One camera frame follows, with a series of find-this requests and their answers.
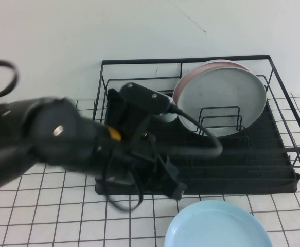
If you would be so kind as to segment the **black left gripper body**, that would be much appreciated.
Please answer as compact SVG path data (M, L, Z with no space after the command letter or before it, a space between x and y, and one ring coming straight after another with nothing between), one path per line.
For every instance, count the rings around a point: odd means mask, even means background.
M133 132L124 133L120 147L114 149L96 179L96 192L170 192L171 162L161 154L156 137L147 131L152 120L146 115Z

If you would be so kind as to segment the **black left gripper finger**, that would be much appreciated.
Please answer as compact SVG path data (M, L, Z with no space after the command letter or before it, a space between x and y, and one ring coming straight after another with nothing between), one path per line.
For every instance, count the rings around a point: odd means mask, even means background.
M162 166L162 193L171 199L180 200L186 189L186 184L179 180L178 168L167 156Z

